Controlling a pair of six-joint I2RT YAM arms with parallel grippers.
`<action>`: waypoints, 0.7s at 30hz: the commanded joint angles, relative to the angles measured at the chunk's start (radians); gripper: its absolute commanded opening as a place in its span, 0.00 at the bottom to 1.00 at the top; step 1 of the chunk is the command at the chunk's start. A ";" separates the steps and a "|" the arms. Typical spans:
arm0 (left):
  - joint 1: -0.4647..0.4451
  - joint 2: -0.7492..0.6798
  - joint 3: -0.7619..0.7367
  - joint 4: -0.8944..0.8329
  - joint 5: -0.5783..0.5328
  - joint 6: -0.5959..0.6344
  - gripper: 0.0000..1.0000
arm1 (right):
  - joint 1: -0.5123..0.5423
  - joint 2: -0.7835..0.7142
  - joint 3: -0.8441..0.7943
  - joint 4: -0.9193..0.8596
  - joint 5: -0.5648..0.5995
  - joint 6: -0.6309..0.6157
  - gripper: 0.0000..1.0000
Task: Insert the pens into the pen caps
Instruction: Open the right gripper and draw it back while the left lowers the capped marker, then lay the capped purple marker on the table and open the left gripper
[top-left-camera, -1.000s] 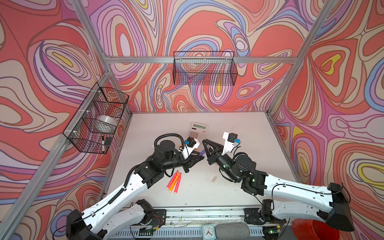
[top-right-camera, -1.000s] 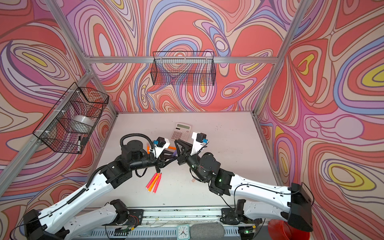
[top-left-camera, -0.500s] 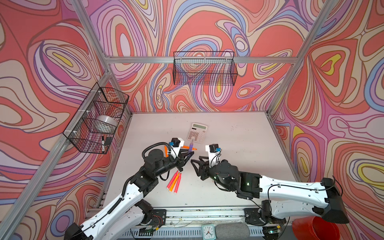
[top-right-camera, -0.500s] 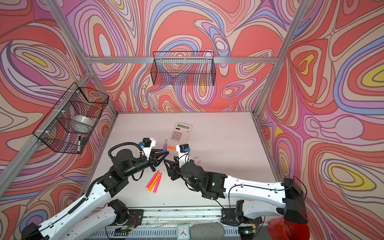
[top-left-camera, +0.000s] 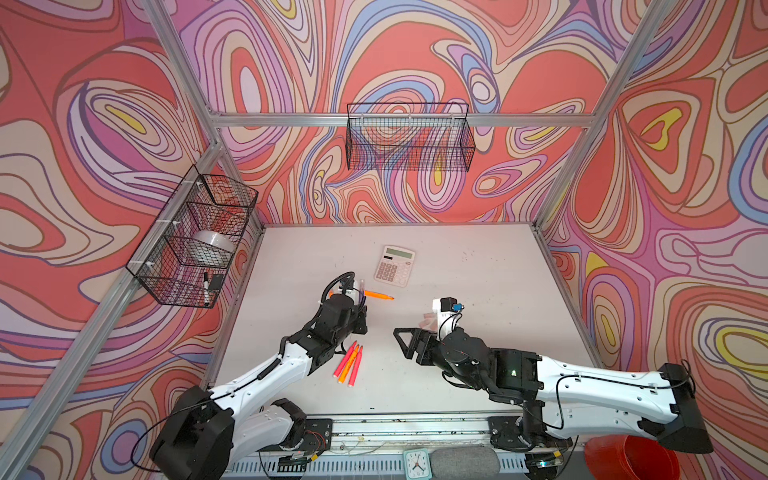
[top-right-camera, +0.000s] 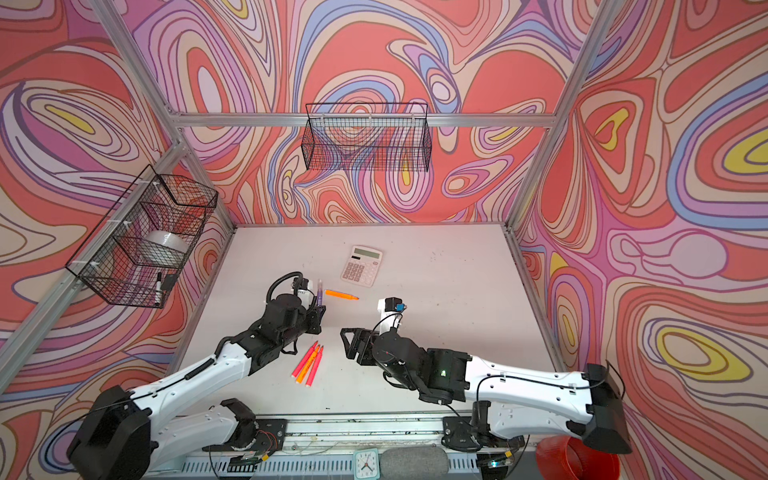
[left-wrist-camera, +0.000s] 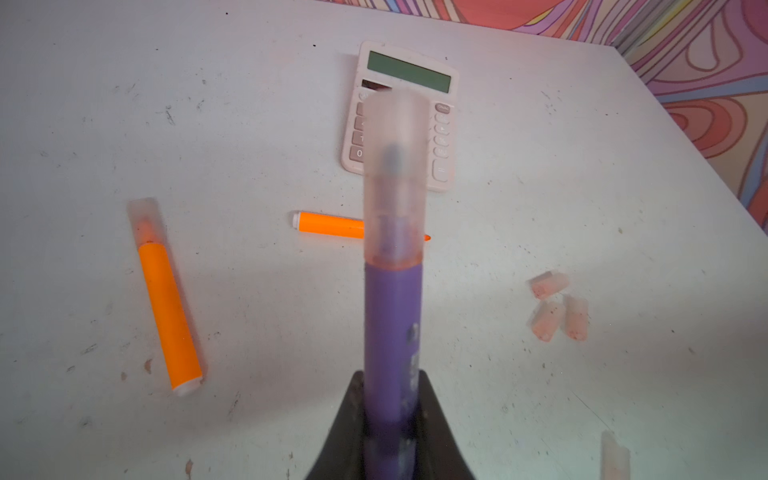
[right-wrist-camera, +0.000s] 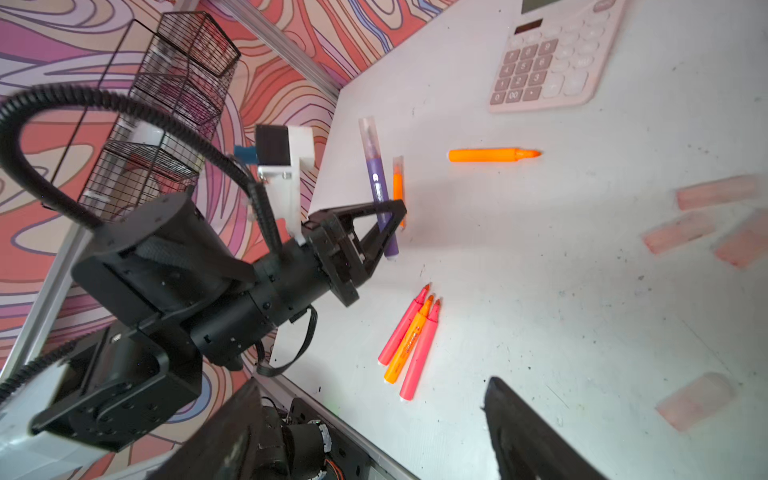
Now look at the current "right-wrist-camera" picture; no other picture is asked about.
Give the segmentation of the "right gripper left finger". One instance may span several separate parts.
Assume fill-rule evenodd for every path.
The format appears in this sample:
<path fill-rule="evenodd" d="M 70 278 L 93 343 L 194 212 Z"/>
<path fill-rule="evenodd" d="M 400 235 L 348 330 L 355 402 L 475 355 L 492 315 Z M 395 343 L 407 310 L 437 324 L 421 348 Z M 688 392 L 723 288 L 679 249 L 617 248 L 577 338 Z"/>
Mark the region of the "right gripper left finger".
<path fill-rule="evenodd" d="M 251 479 L 264 431 L 258 383 L 247 381 L 151 479 Z"/>

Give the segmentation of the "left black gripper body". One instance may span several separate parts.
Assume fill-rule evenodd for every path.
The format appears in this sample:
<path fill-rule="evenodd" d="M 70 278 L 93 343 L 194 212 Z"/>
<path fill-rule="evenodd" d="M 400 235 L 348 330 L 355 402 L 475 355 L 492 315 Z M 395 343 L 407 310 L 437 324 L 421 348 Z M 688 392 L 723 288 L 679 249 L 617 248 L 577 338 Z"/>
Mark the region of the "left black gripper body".
<path fill-rule="evenodd" d="M 373 204 L 318 211 L 254 263 L 235 258 L 192 200 L 174 193 L 96 228 L 74 280 L 119 324 L 114 349 L 158 364 L 208 360 L 233 368 L 241 352 L 326 293 L 343 304 L 375 269 L 375 236 L 354 222 Z"/>

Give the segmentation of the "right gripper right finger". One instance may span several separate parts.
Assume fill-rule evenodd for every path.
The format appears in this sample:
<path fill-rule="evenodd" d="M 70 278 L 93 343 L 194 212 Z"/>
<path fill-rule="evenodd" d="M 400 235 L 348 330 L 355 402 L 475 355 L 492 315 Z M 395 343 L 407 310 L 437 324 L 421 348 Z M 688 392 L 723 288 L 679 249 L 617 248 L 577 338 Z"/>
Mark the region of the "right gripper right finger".
<path fill-rule="evenodd" d="M 502 479 L 602 479 L 501 378 L 487 382 L 483 411 Z"/>

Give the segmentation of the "purple pen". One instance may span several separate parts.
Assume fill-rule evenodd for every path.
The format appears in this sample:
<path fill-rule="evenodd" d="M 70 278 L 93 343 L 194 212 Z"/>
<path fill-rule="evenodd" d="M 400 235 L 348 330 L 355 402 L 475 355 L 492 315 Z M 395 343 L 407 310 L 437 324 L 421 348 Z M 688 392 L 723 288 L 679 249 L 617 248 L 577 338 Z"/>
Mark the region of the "purple pen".
<path fill-rule="evenodd" d="M 359 128 L 365 154 L 366 168 L 370 183 L 371 193 L 375 203 L 381 203 L 389 200 L 387 183 L 384 175 L 382 155 L 380 151 L 378 133 L 375 119 L 373 117 L 364 117 L 359 119 Z M 377 214 L 377 223 L 380 230 L 383 230 L 391 214 Z M 393 236 L 385 249 L 385 257 L 389 260 L 396 258 L 399 254 L 396 237 Z"/>

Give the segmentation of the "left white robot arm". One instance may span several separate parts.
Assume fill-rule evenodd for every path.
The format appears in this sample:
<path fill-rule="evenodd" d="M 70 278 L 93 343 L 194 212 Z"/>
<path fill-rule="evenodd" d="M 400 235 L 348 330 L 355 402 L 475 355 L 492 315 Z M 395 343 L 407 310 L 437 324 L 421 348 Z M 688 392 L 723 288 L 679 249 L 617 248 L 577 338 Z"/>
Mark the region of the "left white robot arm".
<path fill-rule="evenodd" d="M 73 278 L 116 320 L 3 382 L 2 477 L 50 479 L 121 451 L 199 398 L 205 363 L 240 369 L 326 293 L 354 303 L 405 213 L 399 200 L 320 210 L 302 241 L 253 263 L 184 193 L 101 225 Z"/>

